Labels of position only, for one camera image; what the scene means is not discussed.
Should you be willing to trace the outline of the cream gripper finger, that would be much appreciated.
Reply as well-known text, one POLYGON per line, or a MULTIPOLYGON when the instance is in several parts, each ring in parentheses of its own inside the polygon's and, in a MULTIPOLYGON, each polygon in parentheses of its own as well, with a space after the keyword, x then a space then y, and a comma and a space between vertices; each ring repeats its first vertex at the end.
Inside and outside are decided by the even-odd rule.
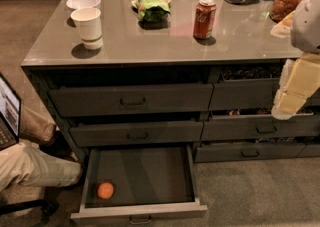
POLYGON ((305 102, 306 100, 304 98, 277 92, 274 98, 271 115, 278 120, 288 120, 296 115, 305 102))

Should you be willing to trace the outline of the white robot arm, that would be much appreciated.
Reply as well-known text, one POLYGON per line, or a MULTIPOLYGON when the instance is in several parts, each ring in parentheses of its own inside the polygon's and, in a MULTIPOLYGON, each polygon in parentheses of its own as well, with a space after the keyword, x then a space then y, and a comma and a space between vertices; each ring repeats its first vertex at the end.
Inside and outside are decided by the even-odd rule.
POLYGON ((302 0, 270 34, 289 37, 303 52, 297 60, 286 60, 271 110, 274 118, 288 120, 320 88, 320 0, 302 0))

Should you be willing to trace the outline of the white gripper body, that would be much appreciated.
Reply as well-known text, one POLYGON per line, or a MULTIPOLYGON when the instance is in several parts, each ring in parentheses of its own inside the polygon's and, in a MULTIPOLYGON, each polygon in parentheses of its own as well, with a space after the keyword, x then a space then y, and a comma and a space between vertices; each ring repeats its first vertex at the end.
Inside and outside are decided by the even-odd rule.
POLYGON ((303 53, 297 60, 288 59, 279 85, 276 106, 303 106, 320 87, 320 56, 303 53))

